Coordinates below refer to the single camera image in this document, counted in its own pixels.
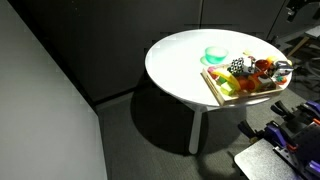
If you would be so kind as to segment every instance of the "small bowl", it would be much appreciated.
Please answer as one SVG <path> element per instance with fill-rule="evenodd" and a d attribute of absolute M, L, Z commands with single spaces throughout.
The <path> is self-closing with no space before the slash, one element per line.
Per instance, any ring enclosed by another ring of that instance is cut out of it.
<path fill-rule="evenodd" d="M 228 50 L 222 47 L 208 47 L 205 50 L 205 57 L 207 61 L 211 64 L 221 63 L 228 55 Z"/>

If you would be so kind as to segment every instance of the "banana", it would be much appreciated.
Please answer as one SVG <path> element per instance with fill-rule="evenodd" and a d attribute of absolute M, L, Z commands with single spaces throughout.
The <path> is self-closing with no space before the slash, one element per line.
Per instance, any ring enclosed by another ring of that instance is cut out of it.
<path fill-rule="evenodd" d="M 239 91 L 241 89 L 238 80 L 226 69 L 218 68 L 211 72 L 211 74 L 221 76 L 229 83 L 233 84 L 236 87 L 236 90 Z"/>

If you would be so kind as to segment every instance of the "gray carpet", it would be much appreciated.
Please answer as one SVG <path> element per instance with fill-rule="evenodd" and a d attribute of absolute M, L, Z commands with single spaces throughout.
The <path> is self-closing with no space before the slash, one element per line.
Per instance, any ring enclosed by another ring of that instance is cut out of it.
<path fill-rule="evenodd" d="M 303 51 L 295 56 L 291 58 L 295 64 L 312 57 Z M 308 77 L 303 71 L 294 71 L 289 87 L 272 100 L 204 113 L 196 155 L 188 153 L 193 111 L 155 85 L 99 105 L 108 179 L 246 179 L 233 161 L 249 146 L 237 124 L 247 119 L 254 129 L 261 130 L 271 120 L 283 122 L 270 110 L 274 102 L 282 100 L 287 107 L 295 107 L 320 99 L 319 86 L 315 86 L 319 81 Z"/>

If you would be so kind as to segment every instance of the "dark wall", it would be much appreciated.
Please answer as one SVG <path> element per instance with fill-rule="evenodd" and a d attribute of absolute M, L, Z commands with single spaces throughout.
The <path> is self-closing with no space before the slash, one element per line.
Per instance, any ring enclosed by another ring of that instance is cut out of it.
<path fill-rule="evenodd" d="M 319 20 L 314 20 L 312 17 L 315 12 L 319 8 L 318 3 L 308 4 L 303 7 L 300 11 L 298 11 L 297 15 L 293 19 L 292 22 L 288 22 L 288 10 L 286 9 L 286 5 L 289 0 L 286 0 L 285 5 L 281 9 L 279 17 L 274 24 L 274 27 L 268 37 L 271 39 L 274 35 L 279 37 L 287 36 L 293 32 L 298 32 L 307 28 L 314 27 L 317 24 L 320 24 Z"/>
<path fill-rule="evenodd" d="M 70 70 L 70 76 L 74 76 L 95 104 L 136 87 L 144 73 L 147 50 L 161 38 L 184 30 L 221 28 L 266 40 L 285 3 L 285 0 L 9 1 L 19 2 L 21 9 L 29 12 L 36 29 L 42 32 L 36 36 L 51 44 Z M 282 32 L 281 23 L 277 21 L 274 33 Z"/>
<path fill-rule="evenodd" d="M 223 28 L 267 39 L 285 0 L 205 0 L 201 28 Z"/>
<path fill-rule="evenodd" d="M 200 0 L 23 0 L 90 98 L 134 88 L 145 53 L 171 33 L 199 28 Z"/>

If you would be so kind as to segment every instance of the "table top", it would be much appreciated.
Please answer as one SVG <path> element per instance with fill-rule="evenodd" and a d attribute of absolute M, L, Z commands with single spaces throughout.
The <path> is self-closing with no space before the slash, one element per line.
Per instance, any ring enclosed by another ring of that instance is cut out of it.
<path fill-rule="evenodd" d="M 303 179 L 273 151 L 272 144 L 264 139 L 237 154 L 234 160 L 248 179 Z"/>
<path fill-rule="evenodd" d="M 229 30 L 199 29 L 176 33 L 154 44 L 146 55 L 146 70 L 160 89 L 179 100 L 203 106 L 220 106 L 200 74 L 204 67 L 208 67 L 200 59 L 210 46 L 223 47 L 229 51 L 223 64 L 244 57 L 245 50 L 252 52 L 256 59 L 266 59 L 268 56 L 287 59 L 274 46 L 256 37 Z M 282 88 L 289 84 L 291 74 L 288 79 L 286 84 L 281 85 Z"/>

